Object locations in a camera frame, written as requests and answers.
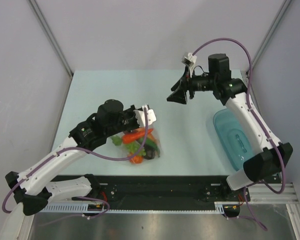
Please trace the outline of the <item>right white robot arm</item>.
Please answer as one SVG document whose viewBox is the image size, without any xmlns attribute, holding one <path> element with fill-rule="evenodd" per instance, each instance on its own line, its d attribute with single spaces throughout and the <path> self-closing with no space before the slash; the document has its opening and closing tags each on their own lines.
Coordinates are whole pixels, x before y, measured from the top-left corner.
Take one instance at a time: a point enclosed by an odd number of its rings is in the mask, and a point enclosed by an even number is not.
<svg viewBox="0 0 300 240">
<path fill-rule="evenodd" d="M 221 196 L 232 201 L 239 189 L 257 183 L 264 178 L 283 172 L 293 153 L 292 145 L 282 141 L 270 130 L 256 107 L 251 103 L 244 82 L 232 77 L 229 58 L 224 53 L 208 57 L 208 72 L 195 74 L 197 57 L 187 53 L 182 58 L 184 73 L 171 88 L 167 101 L 187 104 L 195 92 L 211 91 L 223 106 L 229 109 L 246 134 L 253 156 L 243 163 L 243 168 L 227 177 L 226 185 L 220 188 Z"/>
</svg>

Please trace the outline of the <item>dark purple toy fruit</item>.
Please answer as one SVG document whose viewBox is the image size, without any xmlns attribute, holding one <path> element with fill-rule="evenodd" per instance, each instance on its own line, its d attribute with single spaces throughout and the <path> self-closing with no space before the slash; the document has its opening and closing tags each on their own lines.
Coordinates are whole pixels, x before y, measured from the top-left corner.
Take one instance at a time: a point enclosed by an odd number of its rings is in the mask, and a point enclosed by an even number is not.
<svg viewBox="0 0 300 240">
<path fill-rule="evenodd" d="M 153 160 L 158 156 L 157 151 L 152 147 L 144 147 L 143 158 L 146 160 Z"/>
</svg>

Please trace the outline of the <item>green toy chili pepper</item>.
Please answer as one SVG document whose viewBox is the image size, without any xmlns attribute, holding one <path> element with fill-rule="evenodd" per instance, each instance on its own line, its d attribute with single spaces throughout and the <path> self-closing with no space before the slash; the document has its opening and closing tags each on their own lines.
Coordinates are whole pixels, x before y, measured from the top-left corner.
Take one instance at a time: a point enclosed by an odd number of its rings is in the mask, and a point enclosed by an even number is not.
<svg viewBox="0 0 300 240">
<path fill-rule="evenodd" d="M 154 148 L 157 151 L 157 157 L 159 158 L 161 155 L 161 151 L 159 146 L 152 140 L 150 140 L 149 138 L 146 138 L 145 144 L 143 147 L 151 147 Z"/>
</svg>

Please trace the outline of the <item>red toy carrot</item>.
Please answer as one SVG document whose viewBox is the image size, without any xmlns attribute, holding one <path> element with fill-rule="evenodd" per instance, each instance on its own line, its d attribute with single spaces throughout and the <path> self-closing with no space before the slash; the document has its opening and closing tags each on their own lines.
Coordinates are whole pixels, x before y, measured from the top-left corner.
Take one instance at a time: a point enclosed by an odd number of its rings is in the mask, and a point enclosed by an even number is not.
<svg viewBox="0 0 300 240">
<path fill-rule="evenodd" d="M 139 128 L 137 131 L 124 134 L 122 137 L 115 135 L 110 139 L 115 146 L 120 146 L 121 144 L 130 144 L 138 139 L 141 139 L 145 136 L 145 134 L 146 130 L 144 128 Z"/>
</svg>

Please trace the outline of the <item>clear zip top bag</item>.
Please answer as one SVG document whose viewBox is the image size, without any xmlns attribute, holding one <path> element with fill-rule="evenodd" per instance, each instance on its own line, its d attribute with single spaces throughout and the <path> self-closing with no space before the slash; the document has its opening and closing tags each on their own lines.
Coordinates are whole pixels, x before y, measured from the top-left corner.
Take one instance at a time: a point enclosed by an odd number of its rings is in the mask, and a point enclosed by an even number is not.
<svg viewBox="0 0 300 240">
<path fill-rule="evenodd" d="M 145 128 L 125 131 L 110 137 L 111 142 L 123 151 L 123 158 L 129 158 L 132 165 L 139 165 L 161 157 L 162 148 L 157 131 L 149 127 L 145 139 Z"/>
</svg>

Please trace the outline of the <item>orange toy pumpkin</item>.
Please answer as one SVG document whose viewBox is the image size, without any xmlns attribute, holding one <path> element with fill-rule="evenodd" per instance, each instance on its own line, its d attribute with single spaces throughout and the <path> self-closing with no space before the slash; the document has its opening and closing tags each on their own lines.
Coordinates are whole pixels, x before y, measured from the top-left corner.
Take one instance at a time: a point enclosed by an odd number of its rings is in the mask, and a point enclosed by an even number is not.
<svg viewBox="0 0 300 240">
<path fill-rule="evenodd" d="M 129 161 L 131 164 L 141 164 L 144 161 L 144 158 L 142 155 L 136 155 L 133 158 L 131 158 Z"/>
</svg>

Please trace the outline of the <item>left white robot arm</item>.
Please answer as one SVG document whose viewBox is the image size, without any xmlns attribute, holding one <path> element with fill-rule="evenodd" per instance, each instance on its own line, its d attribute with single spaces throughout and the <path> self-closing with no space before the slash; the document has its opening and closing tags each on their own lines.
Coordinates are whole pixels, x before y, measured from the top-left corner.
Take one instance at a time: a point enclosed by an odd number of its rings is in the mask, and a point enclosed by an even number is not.
<svg viewBox="0 0 300 240">
<path fill-rule="evenodd" d="M 25 216 L 39 213 L 51 202 L 65 199 L 95 201 L 100 196 L 101 186 L 93 174 L 64 181 L 54 178 L 87 154 L 106 160 L 107 156 L 94 150 L 104 145 L 108 138 L 138 128 L 148 129 L 156 119 L 154 110 L 148 105 L 124 109 L 118 100 L 105 101 L 42 160 L 25 171 L 11 171 L 5 176 L 10 191 L 3 200 L 2 210 L 10 212 L 6 208 L 10 196 L 22 205 Z"/>
</svg>

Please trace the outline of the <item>green toy grapes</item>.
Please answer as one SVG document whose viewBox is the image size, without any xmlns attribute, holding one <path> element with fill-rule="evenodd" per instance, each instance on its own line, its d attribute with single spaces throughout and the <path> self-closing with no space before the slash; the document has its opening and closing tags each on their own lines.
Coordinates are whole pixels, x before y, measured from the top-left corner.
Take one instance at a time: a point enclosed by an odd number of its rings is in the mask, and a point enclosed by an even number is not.
<svg viewBox="0 0 300 240">
<path fill-rule="evenodd" d="M 137 154 L 138 156 L 143 156 L 145 154 L 144 148 L 141 147 L 141 145 L 136 141 L 133 141 L 128 144 L 124 144 L 124 147 L 130 155 L 134 155 L 137 152 L 138 152 Z"/>
</svg>

